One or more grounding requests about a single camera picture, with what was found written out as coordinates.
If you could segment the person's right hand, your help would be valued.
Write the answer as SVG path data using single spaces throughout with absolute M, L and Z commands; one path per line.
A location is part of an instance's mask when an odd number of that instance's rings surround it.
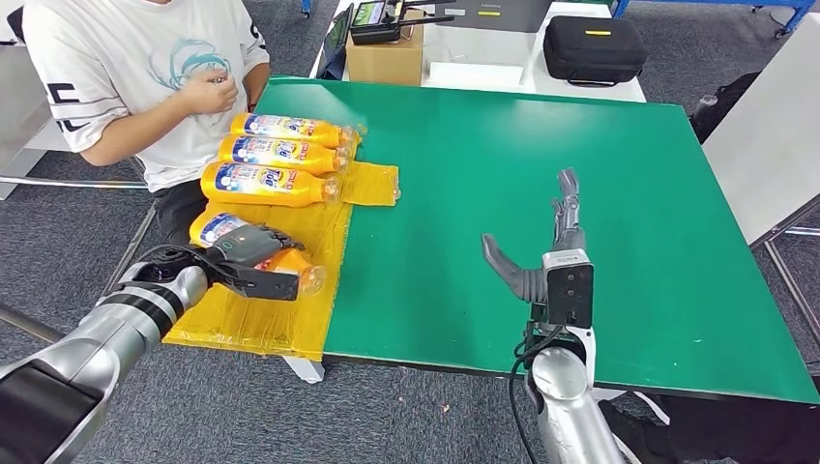
M 210 70 L 193 75 L 171 100 L 182 114 L 215 114 L 231 109 L 238 89 L 225 70 Z

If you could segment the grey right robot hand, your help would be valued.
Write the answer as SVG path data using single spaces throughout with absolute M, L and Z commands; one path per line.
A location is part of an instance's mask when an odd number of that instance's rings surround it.
M 553 244 L 539 269 L 523 269 L 499 248 L 494 237 L 482 234 L 485 262 L 521 301 L 538 305 L 585 305 L 591 301 L 593 265 L 580 226 L 579 184 L 575 171 L 557 175 L 561 196 L 552 200 Z

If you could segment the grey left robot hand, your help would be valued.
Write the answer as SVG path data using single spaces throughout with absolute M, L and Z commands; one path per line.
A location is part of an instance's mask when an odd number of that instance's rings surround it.
M 266 225 L 247 224 L 227 232 L 211 244 L 227 261 L 254 267 L 280 251 L 304 250 L 305 246 L 290 235 Z

